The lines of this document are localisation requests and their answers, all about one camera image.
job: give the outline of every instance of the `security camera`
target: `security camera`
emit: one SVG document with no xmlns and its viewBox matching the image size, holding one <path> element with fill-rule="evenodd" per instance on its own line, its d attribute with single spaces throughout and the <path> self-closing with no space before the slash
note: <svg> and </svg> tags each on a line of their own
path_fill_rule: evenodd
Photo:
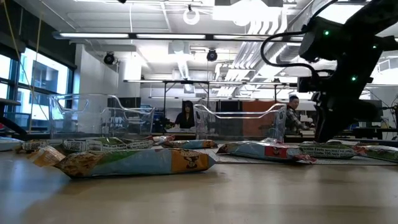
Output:
<svg viewBox="0 0 398 224">
<path fill-rule="evenodd" d="M 214 62 L 217 60 L 217 53 L 215 49 L 210 49 L 209 52 L 207 53 L 207 61 L 209 62 Z"/>
<path fill-rule="evenodd" d="M 113 52 L 107 52 L 104 57 L 104 63 L 107 65 L 114 65 L 116 63 L 116 59 L 114 57 Z"/>
</svg>

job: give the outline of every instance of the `ceiling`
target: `ceiling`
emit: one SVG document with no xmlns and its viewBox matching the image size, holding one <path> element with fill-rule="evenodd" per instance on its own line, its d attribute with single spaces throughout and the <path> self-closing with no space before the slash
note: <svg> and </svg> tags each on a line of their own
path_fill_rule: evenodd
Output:
<svg viewBox="0 0 398 224">
<path fill-rule="evenodd" d="M 63 32 L 173 32 L 173 33 L 214 33 L 246 34 L 249 26 L 237 26 L 232 21 L 215 21 L 210 15 L 214 0 L 203 1 L 200 20 L 195 25 L 188 25 L 183 20 L 186 6 L 165 3 L 151 4 L 105 4 L 103 2 L 81 2 L 75 0 L 15 0 L 36 16 L 43 15 L 43 20 Z M 290 21 L 310 0 L 297 0 L 297 6 L 287 10 Z M 395 25 L 381 35 L 398 33 Z M 192 47 L 203 47 L 204 52 L 197 53 L 188 61 L 190 70 L 212 70 L 217 63 L 207 62 L 206 50 L 215 48 L 220 60 L 234 60 L 241 49 L 242 42 L 189 42 Z M 176 62 L 168 58 L 168 41 L 146 40 L 92 40 L 86 43 L 86 49 L 92 50 L 98 58 L 104 55 L 104 45 L 135 45 L 146 60 L 143 74 L 170 73 L 177 69 Z M 334 63 L 319 63 L 319 68 L 333 68 Z M 288 68 L 287 75 L 308 75 L 306 69 Z"/>
</svg>

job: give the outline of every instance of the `transparent storage container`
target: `transparent storage container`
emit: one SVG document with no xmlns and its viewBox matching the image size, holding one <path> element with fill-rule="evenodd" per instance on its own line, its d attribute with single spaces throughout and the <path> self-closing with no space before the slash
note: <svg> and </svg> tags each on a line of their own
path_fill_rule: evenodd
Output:
<svg viewBox="0 0 398 224">
<path fill-rule="evenodd" d="M 50 96 L 52 139 L 119 137 L 140 139 L 150 135 L 154 108 L 124 108 L 105 94 Z"/>
<path fill-rule="evenodd" d="M 212 112 L 194 105 L 197 139 L 218 141 L 259 141 L 274 138 L 283 141 L 286 105 L 274 104 L 262 112 Z"/>
</svg>

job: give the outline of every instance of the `man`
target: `man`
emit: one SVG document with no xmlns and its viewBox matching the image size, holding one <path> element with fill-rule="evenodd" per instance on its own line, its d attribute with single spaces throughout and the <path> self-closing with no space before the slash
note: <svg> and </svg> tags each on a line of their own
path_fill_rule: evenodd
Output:
<svg viewBox="0 0 398 224">
<path fill-rule="evenodd" d="M 296 113 L 300 100 L 297 96 L 291 96 L 286 110 L 286 132 L 296 133 L 299 129 L 309 130 L 310 128 L 300 122 L 300 116 Z"/>
</svg>

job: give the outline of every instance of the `woman with dark hair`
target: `woman with dark hair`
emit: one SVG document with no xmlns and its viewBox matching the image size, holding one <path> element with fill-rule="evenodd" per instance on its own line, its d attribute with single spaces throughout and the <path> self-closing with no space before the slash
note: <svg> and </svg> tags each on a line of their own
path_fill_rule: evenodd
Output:
<svg viewBox="0 0 398 224">
<path fill-rule="evenodd" d="M 191 101 L 182 102 L 182 112 L 178 114 L 175 119 L 175 124 L 179 125 L 180 128 L 192 128 L 195 125 L 193 118 L 193 103 Z"/>
</svg>

